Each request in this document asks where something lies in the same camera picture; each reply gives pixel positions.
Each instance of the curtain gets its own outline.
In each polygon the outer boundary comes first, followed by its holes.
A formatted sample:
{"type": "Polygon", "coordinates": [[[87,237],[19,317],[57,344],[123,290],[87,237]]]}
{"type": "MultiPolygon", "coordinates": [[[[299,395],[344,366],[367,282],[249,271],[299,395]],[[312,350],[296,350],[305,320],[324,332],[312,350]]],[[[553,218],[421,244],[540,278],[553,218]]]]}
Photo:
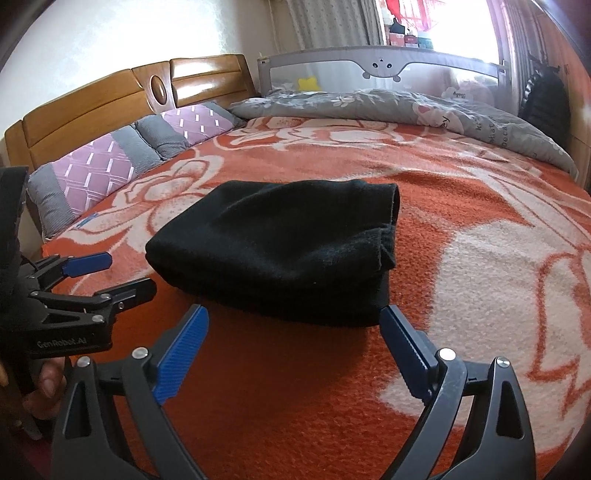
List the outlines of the curtain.
{"type": "Polygon", "coordinates": [[[541,61],[546,60],[544,39],[537,16],[538,7],[530,0],[500,0],[494,2],[491,14],[503,25],[505,36],[499,40],[499,50],[508,51],[513,105],[509,111],[517,114],[523,98],[525,85],[534,73],[534,63],[530,54],[541,61]]]}
{"type": "Polygon", "coordinates": [[[287,0],[300,48],[381,45],[376,0],[287,0]]]}

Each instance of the black cloth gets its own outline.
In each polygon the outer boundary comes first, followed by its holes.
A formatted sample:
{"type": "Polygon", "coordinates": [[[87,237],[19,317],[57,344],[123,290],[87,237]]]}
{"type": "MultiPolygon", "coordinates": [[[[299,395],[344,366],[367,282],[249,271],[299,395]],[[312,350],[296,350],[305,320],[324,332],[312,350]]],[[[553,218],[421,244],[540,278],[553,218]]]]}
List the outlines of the black cloth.
{"type": "Polygon", "coordinates": [[[188,293],[288,320],[378,323],[400,207],[395,184],[229,181],[166,224],[146,259],[188,293]]]}

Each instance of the metal screw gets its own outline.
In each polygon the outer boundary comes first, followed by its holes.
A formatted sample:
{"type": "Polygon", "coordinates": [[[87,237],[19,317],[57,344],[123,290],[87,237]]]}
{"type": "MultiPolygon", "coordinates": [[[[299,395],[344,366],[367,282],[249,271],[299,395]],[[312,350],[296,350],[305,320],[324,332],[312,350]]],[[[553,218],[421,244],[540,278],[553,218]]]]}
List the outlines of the metal screw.
{"type": "Polygon", "coordinates": [[[442,348],[441,350],[439,350],[439,357],[442,360],[451,362],[456,358],[456,353],[451,348],[442,348]]]}
{"type": "Polygon", "coordinates": [[[76,362],[76,365],[78,365],[79,367],[88,367],[90,365],[90,357],[89,356],[81,356],[78,361],[76,362]]]}
{"type": "Polygon", "coordinates": [[[511,362],[507,360],[504,356],[497,357],[496,364],[501,368],[509,368],[511,362]]]}
{"type": "Polygon", "coordinates": [[[139,346],[133,352],[131,352],[131,356],[136,360],[146,358],[148,356],[148,349],[144,346],[139,346]]]}

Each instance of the pillow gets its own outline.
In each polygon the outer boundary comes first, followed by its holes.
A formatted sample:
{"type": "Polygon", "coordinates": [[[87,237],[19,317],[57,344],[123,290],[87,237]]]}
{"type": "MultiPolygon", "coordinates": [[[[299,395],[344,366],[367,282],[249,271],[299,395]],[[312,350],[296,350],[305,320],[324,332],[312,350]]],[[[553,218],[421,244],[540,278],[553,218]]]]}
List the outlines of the pillow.
{"type": "Polygon", "coordinates": [[[128,125],[41,166],[31,174],[27,193],[39,211],[43,237],[50,239],[161,163],[160,155],[128,125]]]}
{"type": "Polygon", "coordinates": [[[244,125],[243,120],[213,102],[148,115],[134,123],[144,140],[165,159],[244,125]]]}

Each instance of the human hand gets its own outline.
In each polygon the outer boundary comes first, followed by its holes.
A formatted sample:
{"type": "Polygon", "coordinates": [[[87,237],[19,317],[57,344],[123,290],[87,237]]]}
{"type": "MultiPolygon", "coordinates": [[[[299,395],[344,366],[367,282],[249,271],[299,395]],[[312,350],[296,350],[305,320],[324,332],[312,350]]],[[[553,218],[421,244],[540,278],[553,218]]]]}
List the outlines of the human hand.
{"type": "MultiPolygon", "coordinates": [[[[48,420],[57,415],[61,398],[66,390],[65,361],[64,358],[46,360],[36,382],[37,389],[22,399],[22,406],[35,418],[48,420]]],[[[8,375],[0,362],[0,386],[7,385],[8,375]]]]}

